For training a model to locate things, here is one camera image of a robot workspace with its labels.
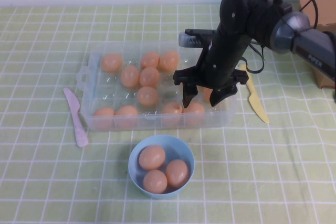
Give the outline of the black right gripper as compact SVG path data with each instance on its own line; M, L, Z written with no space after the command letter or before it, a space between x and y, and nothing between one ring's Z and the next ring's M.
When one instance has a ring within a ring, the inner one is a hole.
M212 107L237 93L236 83L240 80L232 74L249 44L249 36L185 31L179 34L178 43L185 48L203 48L195 66L177 70L173 75L175 85L183 84L184 108L198 95L197 86L212 89L209 97Z

